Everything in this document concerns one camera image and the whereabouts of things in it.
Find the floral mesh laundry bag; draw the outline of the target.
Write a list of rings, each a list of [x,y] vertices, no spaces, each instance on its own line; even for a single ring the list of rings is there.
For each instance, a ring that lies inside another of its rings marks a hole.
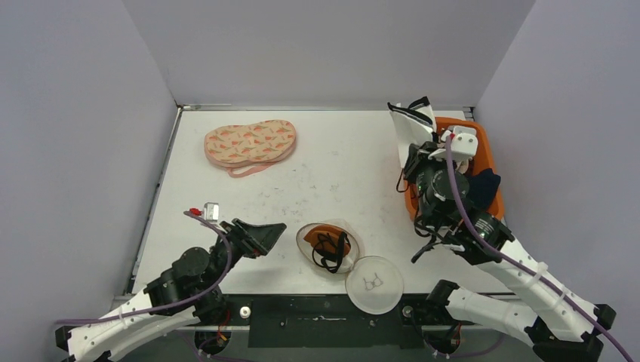
[[[218,127],[204,137],[205,157],[232,178],[259,173],[284,161],[296,148],[297,130],[289,121]]]

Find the round white mesh laundry bag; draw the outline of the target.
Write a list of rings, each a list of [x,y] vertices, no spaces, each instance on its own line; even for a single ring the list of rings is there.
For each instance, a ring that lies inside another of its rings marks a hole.
[[[382,256],[368,256],[364,240],[346,220],[305,224],[295,241],[312,270],[341,282],[349,301],[360,311],[382,315],[398,306],[404,293],[401,272]]]

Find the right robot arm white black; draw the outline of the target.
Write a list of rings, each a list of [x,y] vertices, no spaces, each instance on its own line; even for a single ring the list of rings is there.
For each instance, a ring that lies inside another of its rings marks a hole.
[[[570,291],[538,262],[515,235],[469,198],[469,177],[459,173],[450,145],[412,145],[405,176],[416,187],[414,228],[492,275],[519,299],[506,302],[441,280],[426,298],[426,314],[438,323],[468,321],[518,339],[544,361],[597,361],[616,317]]]

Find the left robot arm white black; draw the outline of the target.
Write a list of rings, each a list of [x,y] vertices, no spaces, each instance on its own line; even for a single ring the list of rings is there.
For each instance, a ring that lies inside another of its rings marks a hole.
[[[156,279],[104,316],[60,323],[54,338],[67,361],[118,361],[181,327],[219,323],[228,310],[221,282],[240,259],[267,255],[287,228],[282,222],[197,221],[216,234],[213,246],[184,251]]]

